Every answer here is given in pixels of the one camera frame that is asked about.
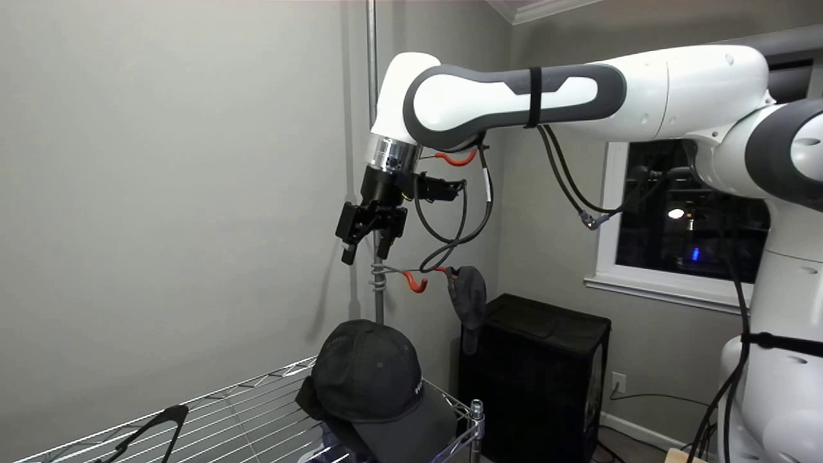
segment metal wire shelf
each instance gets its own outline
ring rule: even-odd
[[[242,384],[195,397],[185,401],[187,419],[177,437],[174,463],[293,463],[326,456],[322,427],[295,406],[295,395],[303,378],[312,373],[315,360],[298,360],[273,373],[254,377]],[[451,395],[442,399],[461,417],[461,436],[437,460],[477,460],[484,437],[484,406],[473,401],[461,404]],[[123,423],[119,427],[87,436],[83,440],[65,442],[60,449],[37,454],[17,463],[98,463],[115,454],[115,446],[143,427],[154,415]],[[161,460],[167,442],[174,436],[174,426],[159,426],[143,433],[129,446],[129,454],[119,463]]]

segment gray wall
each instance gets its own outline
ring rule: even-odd
[[[615,54],[750,36],[807,26],[820,2],[651,2],[609,0],[596,8],[518,32],[520,65],[586,63]],[[600,204],[605,144],[559,132],[570,170]],[[717,388],[720,348],[738,319],[585,289],[594,276],[596,234],[586,231],[551,179],[538,134],[506,132],[498,285],[501,292],[609,316],[613,369],[628,373],[631,395],[677,395],[711,401]],[[702,409],[641,399],[606,413],[655,433],[691,440]]]
[[[401,49],[510,59],[480,0],[379,8],[381,65]],[[312,355],[370,316],[369,253],[348,270],[331,238],[369,134],[362,14],[0,2],[0,460]],[[433,248],[417,230],[397,266]],[[493,258],[493,230],[459,255]],[[447,382],[442,284],[411,298],[392,280],[389,321]]]

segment baseball cap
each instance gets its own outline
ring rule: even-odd
[[[461,319],[462,352],[478,352],[478,337],[487,316],[487,280],[484,274],[466,266],[447,276],[447,297],[453,298],[456,315]]]
[[[456,436],[456,413],[421,382],[414,346],[376,321],[344,321],[325,342],[298,404],[357,456],[428,463]]]

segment black box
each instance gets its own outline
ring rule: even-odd
[[[488,305],[459,397],[487,404],[493,463],[586,463],[596,449],[613,321],[518,297]]]

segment robotic arm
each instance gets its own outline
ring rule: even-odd
[[[353,262],[376,231],[387,258],[403,231],[419,148],[466,150],[496,127],[563,125],[613,143],[704,140],[772,107],[768,67],[745,46],[689,46],[596,65],[473,73],[430,54],[398,54],[384,81],[362,204],[344,207],[338,238]],[[428,181],[428,199],[456,199],[456,186]]]
[[[696,176],[761,199],[772,215],[749,339],[729,342],[726,373],[750,346],[731,415],[731,460],[813,463],[823,456],[823,100],[777,107],[766,59],[745,46],[687,46],[576,67],[473,73],[398,54],[381,87],[357,207],[338,238],[354,261],[403,234],[403,199],[451,202],[459,186],[414,176],[419,148],[473,148],[496,127],[561,125],[609,143],[694,140]]]

